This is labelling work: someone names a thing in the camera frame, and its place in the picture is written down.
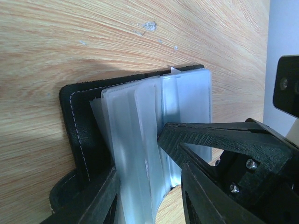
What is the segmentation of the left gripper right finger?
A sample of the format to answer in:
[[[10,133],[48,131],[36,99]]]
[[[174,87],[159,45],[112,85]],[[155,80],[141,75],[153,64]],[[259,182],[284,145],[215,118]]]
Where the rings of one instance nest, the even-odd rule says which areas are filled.
[[[187,224],[263,224],[218,188],[196,166],[182,168],[182,198]]]

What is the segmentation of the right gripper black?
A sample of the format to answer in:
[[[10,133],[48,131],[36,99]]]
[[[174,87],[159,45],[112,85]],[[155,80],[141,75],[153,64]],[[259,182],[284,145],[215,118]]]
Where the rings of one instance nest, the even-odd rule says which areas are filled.
[[[222,149],[216,169],[201,167],[237,203],[268,224],[299,221],[299,148],[253,119],[239,123],[167,123],[158,145],[181,167],[179,144]]]

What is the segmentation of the black card holder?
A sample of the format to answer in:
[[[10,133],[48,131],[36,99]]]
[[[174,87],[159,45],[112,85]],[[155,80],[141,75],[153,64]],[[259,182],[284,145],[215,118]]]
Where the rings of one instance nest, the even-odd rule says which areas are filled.
[[[79,189],[115,167],[114,224],[154,224],[163,199],[181,183],[181,168],[157,137],[168,122],[212,122],[211,72],[195,65],[69,84],[59,101]]]

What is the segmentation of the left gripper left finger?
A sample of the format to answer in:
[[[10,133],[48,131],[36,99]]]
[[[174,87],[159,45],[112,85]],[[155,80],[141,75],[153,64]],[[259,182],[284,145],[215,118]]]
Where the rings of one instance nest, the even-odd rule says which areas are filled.
[[[50,191],[52,215],[43,224],[113,224],[116,216],[120,180],[115,167],[102,172],[79,189],[77,170],[63,177]]]

